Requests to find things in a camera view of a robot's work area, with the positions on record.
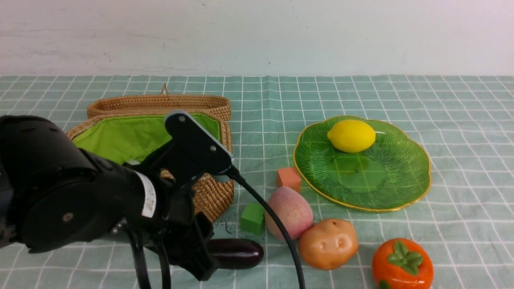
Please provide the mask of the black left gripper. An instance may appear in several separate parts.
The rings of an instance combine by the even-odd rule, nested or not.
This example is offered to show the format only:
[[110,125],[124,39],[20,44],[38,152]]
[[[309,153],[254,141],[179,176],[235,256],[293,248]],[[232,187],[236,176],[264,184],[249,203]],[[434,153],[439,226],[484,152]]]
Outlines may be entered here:
[[137,232],[145,247],[159,256],[161,265],[177,265],[198,281],[207,281],[219,268],[207,244],[213,226],[204,214],[195,213],[194,190],[174,191],[172,180],[137,171],[144,189],[143,212]]

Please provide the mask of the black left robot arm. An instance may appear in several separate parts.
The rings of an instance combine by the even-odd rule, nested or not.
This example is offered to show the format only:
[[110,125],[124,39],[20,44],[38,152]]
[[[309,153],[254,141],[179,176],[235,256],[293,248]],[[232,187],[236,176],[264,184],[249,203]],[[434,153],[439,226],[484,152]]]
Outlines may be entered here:
[[200,281],[220,265],[206,247],[212,225],[194,213],[189,193],[158,170],[76,147],[38,116],[1,117],[1,221],[10,229],[6,243],[22,243],[31,254],[106,238],[117,228],[131,245],[142,289],[149,288],[145,248],[158,254],[165,288],[170,265]]

